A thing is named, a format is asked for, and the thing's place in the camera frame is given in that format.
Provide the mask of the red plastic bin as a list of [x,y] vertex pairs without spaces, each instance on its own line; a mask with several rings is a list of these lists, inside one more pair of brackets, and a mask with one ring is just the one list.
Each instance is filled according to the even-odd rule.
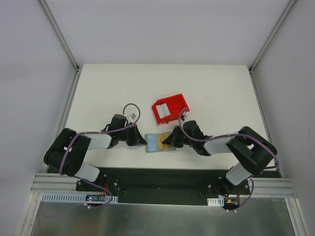
[[[170,111],[170,115],[160,119],[156,106],[164,103],[167,104],[168,109]],[[159,99],[152,105],[152,110],[158,125],[168,124],[171,121],[177,120],[183,108],[186,108],[187,112],[190,111],[189,106],[187,105],[186,100],[182,93]]]

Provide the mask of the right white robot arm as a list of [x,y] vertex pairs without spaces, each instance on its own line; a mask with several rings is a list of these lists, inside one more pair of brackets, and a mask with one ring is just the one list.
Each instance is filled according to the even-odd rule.
[[196,121],[190,120],[175,126],[162,143],[175,148],[187,145],[201,156],[232,153],[238,163],[227,172],[221,182],[222,190],[227,194],[237,191],[243,180],[260,174],[273,159],[276,167],[279,164],[277,149],[248,126],[230,135],[212,137],[204,135]]

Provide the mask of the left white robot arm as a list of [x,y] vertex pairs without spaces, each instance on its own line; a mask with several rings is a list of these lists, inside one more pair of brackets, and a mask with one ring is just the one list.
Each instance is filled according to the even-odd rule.
[[126,142],[130,147],[145,146],[147,142],[137,125],[128,127],[135,119],[135,114],[115,114],[101,134],[83,134],[73,143],[76,131],[65,128],[44,155],[44,163],[56,171],[61,170],[63,175],[86,179],[90,189],[99,191],[104,186],[103,174],[99,168],[84,161],[86,153],[94,149],[110,149],[119,142]]

